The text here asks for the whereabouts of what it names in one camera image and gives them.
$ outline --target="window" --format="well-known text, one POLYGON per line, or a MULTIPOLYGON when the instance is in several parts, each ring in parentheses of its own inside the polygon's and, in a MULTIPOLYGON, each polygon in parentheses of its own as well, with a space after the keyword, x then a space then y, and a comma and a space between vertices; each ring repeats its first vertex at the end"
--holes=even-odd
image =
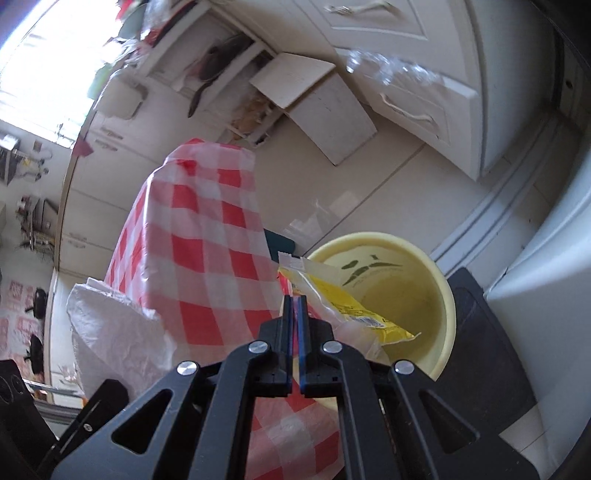
POLYGON ((0 50, 0 119, 71 147, 118 11, 116 0, 41 0, 0 50))

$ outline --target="cabinet handle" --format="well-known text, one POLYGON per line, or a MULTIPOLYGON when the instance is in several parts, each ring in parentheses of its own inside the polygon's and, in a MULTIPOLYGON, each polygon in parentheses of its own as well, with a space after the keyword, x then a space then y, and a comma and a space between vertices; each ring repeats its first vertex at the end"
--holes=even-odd
POLYGON ((78 233, 70 232, 70 236, 75 238, 76 240, 80 240, 81 242, 86 242, 87 238, 82 235, 78 235, 78 233))
POLYGON ((388 0, 376 0, 374 2, 370 2, 365 5, 358 5, 356 7, 345 7, 344 5, 341 7, 333 7, 332 5, 326 5, 324 10, 331 14, 355 15, 367 10, 373 10, 374 8, 385 8, 392 14, 396 14, 398 12, 398 8, 393 6, 390 2, 388 2, 388 0))
POLYGON ((100 131, 106 133, 107 137, 116 138, 117 140, 123 140, 123 136, 119 135, 117 132, 113 132, 106 127, 101 127, 100 131))
POLYGON ((102 140, 95 140, 95 143, 99 145, 101 148, 106 150, 110 150, 111 152, 116 152, 119 150, 118 148, 114 147, 113 145, 109 145, 107 142, 103 142, 102 140))
POLYGON ((80 245, 79 243, 73 242, 72 240, 68 240, 68 243, 74 248, 86 248, 86 245, 80 245))
POLYGON ((403 110, 399 106, 396 106, 392 102, 390 102, 388 100, 388 97, 386 96, 385 93, 380 93, 379 95, 380 95, 380 97, 382 97, 382 101, 386 105, 388 105, 396 113, 400 113, 400 115, 405 116, 406 118, 410 118, 411 120, 416 120, 416 121, 419 121, 419 122, 431 122, 431 123, 433 123, 435 121, 431 115, 427 115, 426 113, 423 113, 421 115, 413 115, 411 113, 408 113, 406 110, 403 110))

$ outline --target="checkered plastic bag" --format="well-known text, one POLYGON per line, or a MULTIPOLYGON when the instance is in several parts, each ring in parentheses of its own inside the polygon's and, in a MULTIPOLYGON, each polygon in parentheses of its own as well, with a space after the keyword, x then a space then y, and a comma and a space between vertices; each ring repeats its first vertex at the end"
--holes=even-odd
MULTIPOLYGON (((105 281, 156 310, 176 360, 223 360, 278 316, 282 293, 254 182, 254 154, 192 140, 142 187, 105 281)), ((255 405, 246 477, 329 480, 342 468, 338 418, 294 383, 255 405)))

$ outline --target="yellow bowl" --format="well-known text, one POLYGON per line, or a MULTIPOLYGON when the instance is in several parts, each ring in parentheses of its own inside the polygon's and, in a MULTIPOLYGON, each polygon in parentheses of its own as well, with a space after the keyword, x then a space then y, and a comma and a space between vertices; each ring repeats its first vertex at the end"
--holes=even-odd
MULTIPOLYGON (((315 262, 356 268, 379 261, 396 267, 373 268, 345 288, 361 304, 413 334, 411 342, 385 345, 391 363, 413 361, 433 380, 446 366, 456 337, 456 308, 447 280, 428 255, 399 237, 378 232, 345 235, 308 257, 315 262)), ((330 400, 330 407, 336 402, 330 400)))

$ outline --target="yellow packet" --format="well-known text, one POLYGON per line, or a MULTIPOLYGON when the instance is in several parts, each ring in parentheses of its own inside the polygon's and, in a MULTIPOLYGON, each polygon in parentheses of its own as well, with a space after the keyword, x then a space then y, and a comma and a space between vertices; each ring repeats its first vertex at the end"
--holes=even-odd
POLYGON ((306 295, 320 318, 331 323, 333 328, 338 321, 358 322, 373 331, 380 345, 408 342, 420 334, 413 335, 366 309, 344 288, 327 281, 328 278, 341 280, 339 276, 342 273, 334 267, 280 254, 279 272, 290 281, 293 292, 306 295))
POLYGON ((374 330, 382 345, 413 340, 416 335, 407 332, 402 327, 390 322, 381 315, 371 312, 361 305, 353 296, 342 288, 310 275, 310 280, 326 300, 339 311, 347 320, 363 323, 374 330))

